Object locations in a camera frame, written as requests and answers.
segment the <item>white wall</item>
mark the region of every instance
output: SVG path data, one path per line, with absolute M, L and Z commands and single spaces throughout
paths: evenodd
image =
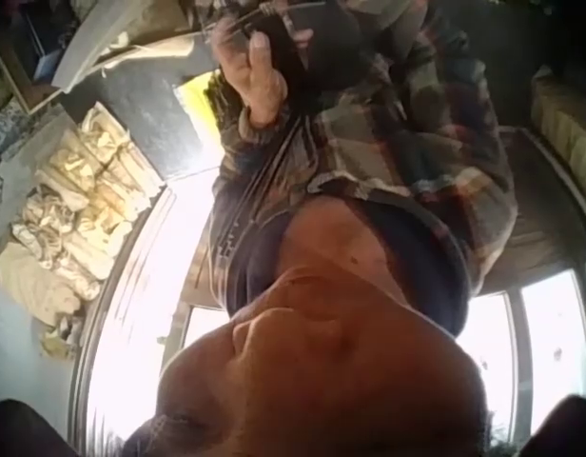
M 73 363 L 41 352 L 44 326 L 0 289 L 0 400 L 25 402 L 67 439 Z

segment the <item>dark clothing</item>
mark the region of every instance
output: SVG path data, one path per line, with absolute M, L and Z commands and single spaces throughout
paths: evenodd
M 396 252 L 410 282 L 414 308 L 452 335 L 458 335 L 466 320 L 466 301 L 459 281 L 437 239 L 426 226 L 404 209 L 372 202 L 357 202 L 357 209 L 391 252 Z M 230 279 L 238 293 L 250 303 L 274 282 L 279 247 L 290 215 L 283 214 L 267 223 L 258 242 L 248 253 L 245 268 L 235 270 Z

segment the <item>dark panel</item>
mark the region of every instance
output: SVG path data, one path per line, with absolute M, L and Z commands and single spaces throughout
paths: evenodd
M 94 103 L 103 103 L 165 180 L 205 169 L 200 140 L 173 89 L 212 70 L 212 56 L 199 37 L 184 59 L 123 62 L 107 77 L 94 73 L 61 103 L 80 122 Z

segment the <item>plaid shirt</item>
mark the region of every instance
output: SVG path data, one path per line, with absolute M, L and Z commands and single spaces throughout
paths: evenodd
M 398 83 L 386 56 L 365 58 L 366 76 L 346 90 L 322 93 L 315 115 L 296 121 L 284 108 L 274 126 L 257 131 L 243 111 L 238 124 L 222 131 L 210 271 L 213 292 L 230 312 L 245 305 L 236 303 L 244 297 L 232 295 L 233 278 L 259 229 L 315 194 L 417 216 L 464 283 L 463 300 L 479 292 L 501 254 L 517 204 L 484 66 L 469 55 L 465 34 L 429 7 Z M 287 123 L 297 126 L 286 155 L 266 169 L 262 147 Z M 269 178 L 249 191 L 260 169 Z

